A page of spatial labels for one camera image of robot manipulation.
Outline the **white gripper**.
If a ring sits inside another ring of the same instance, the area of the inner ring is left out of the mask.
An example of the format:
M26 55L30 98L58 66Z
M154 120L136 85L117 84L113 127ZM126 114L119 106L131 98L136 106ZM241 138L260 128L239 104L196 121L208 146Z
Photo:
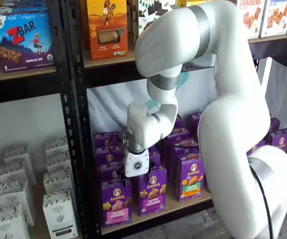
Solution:
M124 169L118 169L118 176L127 190L127 178L144 174L145 181L148 181L149 174L155 165L155 162L149 161L149 151L147 149L139 153L133 153L126 149Z

